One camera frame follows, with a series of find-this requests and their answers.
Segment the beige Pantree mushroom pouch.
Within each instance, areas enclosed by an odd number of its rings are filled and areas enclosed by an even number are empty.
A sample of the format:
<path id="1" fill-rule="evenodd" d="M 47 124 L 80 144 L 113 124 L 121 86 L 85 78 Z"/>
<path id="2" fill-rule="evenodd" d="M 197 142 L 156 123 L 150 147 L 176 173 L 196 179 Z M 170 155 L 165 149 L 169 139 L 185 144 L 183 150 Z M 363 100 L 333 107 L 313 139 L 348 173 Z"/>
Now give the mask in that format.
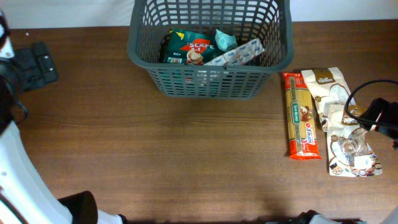
<path id="1" fill-rule="evenodd" d="M 382 165 L 366 142 L 368 132 L 348 116 L 343 105 L 330 105 L 326 141 L 329 174 L 370 177 L 382 174 Z"/>

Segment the green Nescafe coffee bag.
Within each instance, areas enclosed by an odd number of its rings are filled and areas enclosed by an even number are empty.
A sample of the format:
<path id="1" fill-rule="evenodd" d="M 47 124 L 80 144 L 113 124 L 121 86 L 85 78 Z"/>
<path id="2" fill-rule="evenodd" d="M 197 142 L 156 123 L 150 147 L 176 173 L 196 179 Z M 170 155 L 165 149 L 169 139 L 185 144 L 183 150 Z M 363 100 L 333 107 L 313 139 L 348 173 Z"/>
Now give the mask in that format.
<path id="1" fill-rule="evenodd" d="M 163 63 L 204 65 L 224 53 L 213 35 L 170 29 L 169 37 Z"/>

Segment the multicolour tissue pack strip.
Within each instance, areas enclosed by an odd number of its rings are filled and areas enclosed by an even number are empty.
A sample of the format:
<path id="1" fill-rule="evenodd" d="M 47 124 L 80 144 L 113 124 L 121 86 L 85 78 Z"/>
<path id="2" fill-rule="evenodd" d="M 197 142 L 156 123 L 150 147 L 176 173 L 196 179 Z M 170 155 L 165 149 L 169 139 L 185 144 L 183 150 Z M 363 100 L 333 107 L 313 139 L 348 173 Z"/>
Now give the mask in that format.
<path id="1" fill-rule="evenodd" d="M 244 65 L 264 53 L 264 51 L 260 39 L 256 38 L 214 58 L 205 65 L 223 67 L 227 65 Z"/>

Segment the teal tissue packet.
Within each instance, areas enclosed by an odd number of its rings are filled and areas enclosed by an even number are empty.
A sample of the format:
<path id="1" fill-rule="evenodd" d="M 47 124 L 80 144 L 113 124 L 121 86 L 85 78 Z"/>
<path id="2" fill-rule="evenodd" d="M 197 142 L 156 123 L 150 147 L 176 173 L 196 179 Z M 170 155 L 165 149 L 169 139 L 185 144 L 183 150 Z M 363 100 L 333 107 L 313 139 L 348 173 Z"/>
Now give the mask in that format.
<path id="1" fill-rule="evenodd" d="M 220 30 L 216 30 L 215 40 L 218 48 L 224 52 L 228 52 L 238 47 L 238 43 L 234 35 L 228 35 Z"/>

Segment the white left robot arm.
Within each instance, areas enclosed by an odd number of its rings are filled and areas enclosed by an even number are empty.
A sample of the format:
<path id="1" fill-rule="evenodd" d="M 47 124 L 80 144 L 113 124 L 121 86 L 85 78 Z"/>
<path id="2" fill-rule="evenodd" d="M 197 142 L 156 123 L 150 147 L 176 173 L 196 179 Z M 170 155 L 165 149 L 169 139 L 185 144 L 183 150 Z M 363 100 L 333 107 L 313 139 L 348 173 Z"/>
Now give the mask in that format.
<path id="1" fill-rule="evenodd" d="M 17 125 L 29 112 L 18 96 L 57 81 L 58 73 L 43 42 L 14 50 L 6 18 L 1 17 L 1 223 L 124 224 L 123 215 L 98 209 L 83 191 L 57 199 L 30 161 Z"/>

